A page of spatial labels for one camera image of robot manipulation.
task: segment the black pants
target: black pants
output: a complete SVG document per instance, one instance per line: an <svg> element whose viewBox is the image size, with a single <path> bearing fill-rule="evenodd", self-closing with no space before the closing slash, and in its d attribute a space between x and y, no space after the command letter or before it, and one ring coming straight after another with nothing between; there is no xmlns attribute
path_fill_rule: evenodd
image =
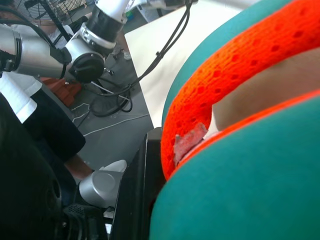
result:
<svg viewBox="0 0 320 240"><path fill-rule="evenodd" d="M37 107L23 125L58 179L62 204L68 205L72 202L76 182L64 163L83 148L86 139L56 102L41 89L31 98Z"/></svg>

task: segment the white table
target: white table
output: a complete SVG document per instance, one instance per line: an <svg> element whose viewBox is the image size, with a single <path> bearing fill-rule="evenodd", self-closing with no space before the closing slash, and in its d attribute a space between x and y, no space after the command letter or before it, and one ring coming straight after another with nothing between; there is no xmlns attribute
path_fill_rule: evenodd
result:
<svg viewBox="0 0 320 240"><path fill-rule="evenodd" d="M257 0L245 0L246 3ZM161 127L167 94L180 68L196 47L214 30L238 14L242 9L213 0L199 0L190 9L189 23L176 44L167 52L159 65L140 85L153 126ZM154 60L180 21L185 7L165 15L125 35L136 74L141 76ZM211 132L216 131L211 124Z"/></svg>

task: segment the robotic arm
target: robotic arm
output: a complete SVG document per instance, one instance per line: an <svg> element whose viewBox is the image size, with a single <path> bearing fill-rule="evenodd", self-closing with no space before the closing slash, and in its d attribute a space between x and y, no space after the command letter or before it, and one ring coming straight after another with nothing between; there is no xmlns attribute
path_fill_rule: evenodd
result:
<svg viewBox="0 0 320 240"><path fill-rule="evenodd" d="M88 83L103 74L105 59L127 21L125 12L136 5L173 9L187 1L191 0L97 0L90 19L63 49L51 47L38 36L22 36L0 25L0 73L12 71Z"/></svg>

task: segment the white shirt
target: white shirt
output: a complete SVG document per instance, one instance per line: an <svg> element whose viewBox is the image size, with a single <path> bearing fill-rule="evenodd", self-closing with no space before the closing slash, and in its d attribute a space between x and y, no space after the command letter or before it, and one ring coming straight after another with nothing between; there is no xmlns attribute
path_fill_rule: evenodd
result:
<svg viewBox="0 0 320 240"><path fill-rule="evenodd" d="M64 29L73 34L69 26L63 26ZM12 25L12 29L20 33L20 35L37 35L37 33L29 26L25 25ZM54 41L60 34L57 29L49 35L49 38ZM56 44L57 48L63 48L67 44L64 37ZM0 92L9 102L16 116L20 122L23 123L35 110L37 104L30 98L39 89L42 83L35 79L33 76L18 74L15 72L4 72L0 78Z"/></svg>

